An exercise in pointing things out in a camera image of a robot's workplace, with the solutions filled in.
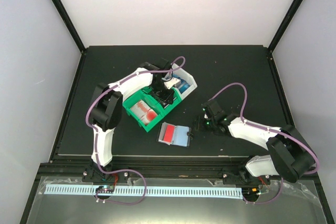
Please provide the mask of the green bin with black cards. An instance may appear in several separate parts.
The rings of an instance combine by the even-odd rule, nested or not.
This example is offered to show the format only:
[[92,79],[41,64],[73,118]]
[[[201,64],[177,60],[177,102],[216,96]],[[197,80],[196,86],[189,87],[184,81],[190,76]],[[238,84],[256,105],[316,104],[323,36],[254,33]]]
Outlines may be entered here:
[[169,114],[182,101],[176,88],[154,91],[150,87],[145,87],[141,91],[144,95],[144,100],[149,106],[162,115]]

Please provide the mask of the green bin with red cards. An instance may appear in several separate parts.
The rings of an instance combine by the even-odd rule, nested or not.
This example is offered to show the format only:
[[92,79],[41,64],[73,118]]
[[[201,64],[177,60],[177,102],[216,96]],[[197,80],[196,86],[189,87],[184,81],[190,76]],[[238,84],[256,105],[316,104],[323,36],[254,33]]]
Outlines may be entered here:
[[137,124],[147,133],[150,132],[164,116],[161,105],[150,95],[135,93],[123,102],[127,115],[133,117]]

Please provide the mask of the white bin with blue cards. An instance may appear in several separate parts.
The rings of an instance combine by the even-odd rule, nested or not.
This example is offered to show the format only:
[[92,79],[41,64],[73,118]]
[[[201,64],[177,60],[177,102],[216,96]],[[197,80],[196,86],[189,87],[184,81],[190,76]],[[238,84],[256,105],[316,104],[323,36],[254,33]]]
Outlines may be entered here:
[[179,81],[173,86],[173,88],[177,91],[181,100],[184,100],[197,88],[197,83],[191,74],[189,74],[182,68],[177,70],[178,67],[179,66],[175,63],[172,67],[173,78],[179,79]]

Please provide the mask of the black card holder wallet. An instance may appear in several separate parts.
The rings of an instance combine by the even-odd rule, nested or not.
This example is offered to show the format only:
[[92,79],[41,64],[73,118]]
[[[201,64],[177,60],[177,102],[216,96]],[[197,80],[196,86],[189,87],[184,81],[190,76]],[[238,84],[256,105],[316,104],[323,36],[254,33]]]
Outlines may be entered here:
[[[157,136],[157,142],[164,143],[163,136],[166,129],[166,126],[169,123],[163,122],[160,126],[160,131]],[[192,133],[192,129],[188,126],[181,126],[181,125],[174,125],[176,127],[174,132],[174,139],[172,144],[166,144],[166,145],[173,145],[173,146],[179,146],[179,147],[189,147],[191,139],[194,138],[194,134]]]

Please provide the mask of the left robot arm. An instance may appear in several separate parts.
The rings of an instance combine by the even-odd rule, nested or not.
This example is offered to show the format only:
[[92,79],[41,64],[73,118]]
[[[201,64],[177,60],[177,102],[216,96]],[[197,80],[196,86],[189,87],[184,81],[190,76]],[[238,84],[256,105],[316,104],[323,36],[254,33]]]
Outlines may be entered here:
[[86,114],[86,124],[94,133],[91,169],[100,181],[106,182],[115,174],[108,164],[112,161],[112,139],[121,120],[124,100],[149,87],[155,101],[163,101],[171,108],[175,91],[166,87],[165,76],[173,75],[174,64],[166,61],[164,65],[156,66],[145,62],[117,82],[96,86]]

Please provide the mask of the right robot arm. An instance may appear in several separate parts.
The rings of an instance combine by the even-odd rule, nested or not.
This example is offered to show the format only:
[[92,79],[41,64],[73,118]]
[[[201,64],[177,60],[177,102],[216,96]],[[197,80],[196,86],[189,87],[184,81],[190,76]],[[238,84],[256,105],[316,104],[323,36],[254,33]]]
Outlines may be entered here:
[[316,154],[292,125],[272,127],[251,122],[238,114],[227,114],[214,100],[205,102],[202,111],[194,120],[195,130],[242,139],[268,151],[249,158],[240,168],[238,176],[245,184],[267,175],[295,183],[317,167]]

